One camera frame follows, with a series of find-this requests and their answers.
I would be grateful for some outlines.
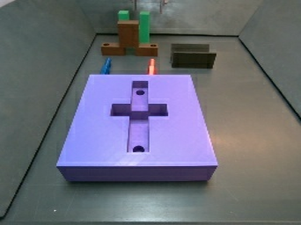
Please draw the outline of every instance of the wooden block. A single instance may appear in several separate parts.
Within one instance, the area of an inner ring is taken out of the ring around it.
[[[138,47],[140,21],[138,20],[118,21],[118,34],[121,47]]]
[[[126,49],[120,43],[103,43],[102,55],[126,55]]]
[[[137,56],[158,56],[158,44],[140,44],[136,51]]]

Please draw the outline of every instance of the gray floor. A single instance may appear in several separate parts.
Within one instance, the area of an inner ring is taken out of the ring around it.
[[[300,120],[237,38],[154,36],[162,74],[192,74],[218,170],[208,182],[78,183],[55,168],[90,74],[99,36],[3,221],[301,221]],[[209,43],[214,69],[173,69],[170,43]],[[150,57],[114,56],[113,74],[145,73]]]

